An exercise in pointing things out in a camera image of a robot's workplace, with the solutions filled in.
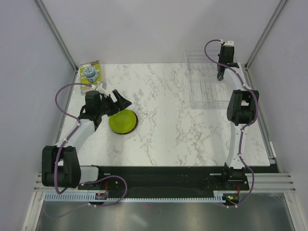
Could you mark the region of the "red floral plate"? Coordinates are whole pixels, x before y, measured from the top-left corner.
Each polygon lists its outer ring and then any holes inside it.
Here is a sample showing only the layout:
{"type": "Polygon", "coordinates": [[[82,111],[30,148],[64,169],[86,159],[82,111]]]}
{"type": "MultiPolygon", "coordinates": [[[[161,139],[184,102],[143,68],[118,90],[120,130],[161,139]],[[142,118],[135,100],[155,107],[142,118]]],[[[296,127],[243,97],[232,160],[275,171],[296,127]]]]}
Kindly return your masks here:
{"type": "Polygon", "coordinates": [[[138,126],[138,117],[137,115],[132,111],[132,113],[134,114],[134,117],[136,119],[136,122],[134,123],[134,126],[132,128],[130,128],[128,131],[125,131],[125,132],[116,132],[117,134],[120,134],[120,135],[126,135],[126,134],[130,134],[132,133],[138,126]]]}

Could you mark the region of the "lime green plate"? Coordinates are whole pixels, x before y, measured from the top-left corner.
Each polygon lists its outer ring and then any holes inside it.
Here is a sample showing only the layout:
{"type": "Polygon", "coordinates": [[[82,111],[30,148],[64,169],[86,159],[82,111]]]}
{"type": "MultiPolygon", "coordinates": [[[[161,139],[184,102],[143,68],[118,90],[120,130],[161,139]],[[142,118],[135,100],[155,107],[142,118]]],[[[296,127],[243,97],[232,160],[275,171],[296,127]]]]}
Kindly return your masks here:
{"type": "Polygon", "coordinates": [[[136,114],[129,109],[120,111],[109,118],[109,127],[117,134],[128,134],[132,132],[136,128],[137,123],[138,118],[136,114]]]}

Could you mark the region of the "dark green plate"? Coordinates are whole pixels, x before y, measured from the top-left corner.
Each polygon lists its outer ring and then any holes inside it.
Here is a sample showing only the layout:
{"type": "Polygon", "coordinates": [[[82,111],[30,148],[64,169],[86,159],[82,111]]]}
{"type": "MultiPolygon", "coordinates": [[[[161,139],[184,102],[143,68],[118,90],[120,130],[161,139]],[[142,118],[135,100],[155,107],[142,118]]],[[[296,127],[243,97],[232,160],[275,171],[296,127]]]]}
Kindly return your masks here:
{"type": "Polygon", "coordinates": [[[217,80],[218,81],[222,81],[224,79],[223,74],[221,74],[220,72],[218,72],[217,74],[217,80]]]}

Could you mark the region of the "yellow patterned plate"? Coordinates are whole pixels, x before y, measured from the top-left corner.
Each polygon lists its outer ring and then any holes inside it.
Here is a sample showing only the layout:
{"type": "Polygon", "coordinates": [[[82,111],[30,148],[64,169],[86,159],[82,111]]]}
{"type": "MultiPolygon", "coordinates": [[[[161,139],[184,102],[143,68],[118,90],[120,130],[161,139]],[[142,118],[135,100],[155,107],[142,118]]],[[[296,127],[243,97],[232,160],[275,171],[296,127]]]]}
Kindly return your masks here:
{"type": "Polygon", "coordinates": [[[132,112],[129,115],[122,115],[112,127],[113,132],[121,135],[129,134],[135,130],[138,125],[138,117],[132,112]]]}

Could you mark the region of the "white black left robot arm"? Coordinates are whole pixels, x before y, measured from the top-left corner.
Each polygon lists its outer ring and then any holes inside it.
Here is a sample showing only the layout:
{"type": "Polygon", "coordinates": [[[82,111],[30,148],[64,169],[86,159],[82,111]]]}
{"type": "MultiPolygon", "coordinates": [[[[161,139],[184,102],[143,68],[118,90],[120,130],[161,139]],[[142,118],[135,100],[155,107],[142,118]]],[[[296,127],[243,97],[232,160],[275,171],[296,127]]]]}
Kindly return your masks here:
{"type": "Polygon", "coordinates": [[[54,187],[58,194],[62,194],[64,190],[79,185],[82,173],[78,151],[97,130],[104,115],[115,115],[132,105],[117,90],[112,93],[115,102],[110,95],[97,90],[87,92],[79,116],[73,117],[75,127],[57,144],[43,148],[41,179],[44,186],[54,187]]]}

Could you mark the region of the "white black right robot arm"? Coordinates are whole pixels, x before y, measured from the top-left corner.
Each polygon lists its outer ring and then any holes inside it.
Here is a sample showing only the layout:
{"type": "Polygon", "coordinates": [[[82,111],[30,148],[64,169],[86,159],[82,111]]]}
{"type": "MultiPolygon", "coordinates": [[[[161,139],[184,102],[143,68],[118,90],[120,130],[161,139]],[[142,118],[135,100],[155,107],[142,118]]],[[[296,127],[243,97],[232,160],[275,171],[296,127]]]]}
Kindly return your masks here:
{"type": "Polygon", "coordinates": [[[256,121],[259,93],[247,86],[240,75],[240,67],[234,61],[233,41],[222,42],[218,54],[217,80],[225,80],[231,90],[231,98],[227,107],[227,119],[231,123],[231,141],[227,160],[224,164],[224,175],[220,177],[221,186],[232,189],[236,185],[245,185],[243,151],[249,125],[256,121]]]}

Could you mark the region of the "green box with wooden base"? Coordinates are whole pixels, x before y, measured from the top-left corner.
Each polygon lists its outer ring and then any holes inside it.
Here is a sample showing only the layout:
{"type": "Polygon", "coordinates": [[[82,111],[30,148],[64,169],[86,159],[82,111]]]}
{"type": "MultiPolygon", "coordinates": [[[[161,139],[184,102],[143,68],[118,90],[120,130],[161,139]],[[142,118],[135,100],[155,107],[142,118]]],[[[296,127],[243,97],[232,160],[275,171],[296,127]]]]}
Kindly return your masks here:
{"type": "Polygon", "coordinates": [[[82,64],[79,67],[80,86],[81,94],[85,95],[86,92],[93,90],[92,85],[106,89],[106,83],[104,76],[101,71],[100,61],[94,61],[87,64],[82,64]]]}

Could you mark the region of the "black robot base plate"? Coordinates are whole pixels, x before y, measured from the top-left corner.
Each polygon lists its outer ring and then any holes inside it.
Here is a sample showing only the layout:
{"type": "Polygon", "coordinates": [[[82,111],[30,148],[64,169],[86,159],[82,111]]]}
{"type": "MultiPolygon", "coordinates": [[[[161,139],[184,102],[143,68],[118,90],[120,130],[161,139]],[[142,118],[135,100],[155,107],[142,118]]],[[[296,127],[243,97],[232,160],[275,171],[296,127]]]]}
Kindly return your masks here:
{"type": "Polygon", "coordinates": [[[230,175],[224,167],[98,167],[100,182],[78,189],[107,190],[109,198],[190,199],[215,191],[247,191],[244,170],[230,175]]]}

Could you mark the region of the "aluminium frame post right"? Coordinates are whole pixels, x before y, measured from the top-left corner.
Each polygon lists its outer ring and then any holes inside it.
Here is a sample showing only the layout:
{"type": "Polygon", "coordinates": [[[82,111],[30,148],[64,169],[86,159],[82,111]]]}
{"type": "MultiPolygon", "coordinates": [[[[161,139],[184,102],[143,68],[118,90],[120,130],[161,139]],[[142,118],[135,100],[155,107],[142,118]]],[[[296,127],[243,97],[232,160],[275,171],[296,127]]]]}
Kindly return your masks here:
{"type": "Polygon", "coordinates": [[[283,12],[284,8],[286,7],[289,0],[280,0],[278,5],[276,6],[274,12],[272,13],[268,23],[266,24],[261,36],[259,37],[256,45],[253,48],[253,51],[251,52],[246,64],[244,65],[245,69],[248,69],[252,62],[254,61],[255,57],[257,56],[259,50],[261,49],[263,43],[267,39],[268,35],[270,34],[271,30],[276,24],[276,21],[280,17],[281,13],[283,12]]]}

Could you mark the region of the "aluminium frame post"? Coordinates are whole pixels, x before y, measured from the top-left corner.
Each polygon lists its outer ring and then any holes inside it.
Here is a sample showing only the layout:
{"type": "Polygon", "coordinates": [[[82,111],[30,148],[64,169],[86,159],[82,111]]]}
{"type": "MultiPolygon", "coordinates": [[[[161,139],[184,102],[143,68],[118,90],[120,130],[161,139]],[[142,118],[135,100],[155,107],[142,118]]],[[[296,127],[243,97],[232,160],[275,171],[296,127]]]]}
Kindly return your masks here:
{"type": "Polygon", "coordinates": [[[252,62],[254,61],[255,57],[257,56],[259,50],[261,49],[263,43],[267,39],[268,35],[270,34],[271,30],[276,24],[276,21],[280,17],[281,13],[283,12],[284,8],[286,7],[289,0],[280,0],[278,5],[276,6],[274,12],[272,13],[268,23],[266,24],[261,36],[259,37],[256,45],[253,48],[253,51],[251,52],[246,64],[244,65],[245,69],[248,69],[252,62]]]}
{"type": "Polygon", "coordinates": [[[76,73],[78,71],[78,67],[76,62],[74,61],[70,51],[68,50],[56,24],[54,23],[50,13],[48,12],[47,7],[45,6],[44,2],[42,0],[33,0],[35,5],[37,6],[40,14],[42,15],[43,19],[45,20],[47,26],[49,27],[52,35],[54,36],[56,42],[60,46],[62,52],[64,53],[67,61],[69,62],[70,66],[73,68],[74,72],[76,73]]]}

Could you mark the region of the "aluminium frame post left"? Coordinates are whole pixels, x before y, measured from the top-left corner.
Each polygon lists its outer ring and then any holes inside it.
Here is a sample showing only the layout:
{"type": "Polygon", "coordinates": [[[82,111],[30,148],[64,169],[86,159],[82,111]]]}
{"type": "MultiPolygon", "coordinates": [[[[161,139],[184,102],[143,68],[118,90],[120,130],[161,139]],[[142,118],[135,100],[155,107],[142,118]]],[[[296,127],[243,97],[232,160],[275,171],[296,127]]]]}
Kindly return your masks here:
{"type": "Polygon", "coordinates": [[[47,7],[45,6],[44,2],[42,0],[33,0],[35,5],[37,6],[40,14],[42,15],[43,19],[45,20],[47,26],[49,27],[52,35],[54,36],[56,42],[60,46],[62,52],[64,53],[67,61],[69,62],[70,66],[73,68],[74,72],[76,73],[78,71],[78,67],[76,62],[74,61],[70,51],[68,50],[56,24],[54,23],[50,13],[48,12],[47,7]]]}

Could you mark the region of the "aluminium rail front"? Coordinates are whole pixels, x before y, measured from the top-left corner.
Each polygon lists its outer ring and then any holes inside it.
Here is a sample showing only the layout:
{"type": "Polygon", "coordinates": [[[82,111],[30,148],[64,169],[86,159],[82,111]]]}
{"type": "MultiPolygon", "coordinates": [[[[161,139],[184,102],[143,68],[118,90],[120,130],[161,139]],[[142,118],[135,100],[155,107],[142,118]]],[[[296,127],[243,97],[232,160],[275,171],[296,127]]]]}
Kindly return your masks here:
{"type": "Polygon", "coordinates": [[[295,187],[290,175],[284,173],[246,173],[244,181],[229,180],[224,181],[220,173],[210,173],[204,179],[197,179],[193,176],[190,180],[187,175],[176,175],[172,177],[175,182],[167,181],[167,178],[159,176],[158,180],[154,176],[134,177],[132,175],[123,177],[128,185],[128,193],[133,191],[149,193],[166,193],[172,191],[176,193],[235,193],[237,191],[248,192],[284,192],[294,191],[295,187]]]}

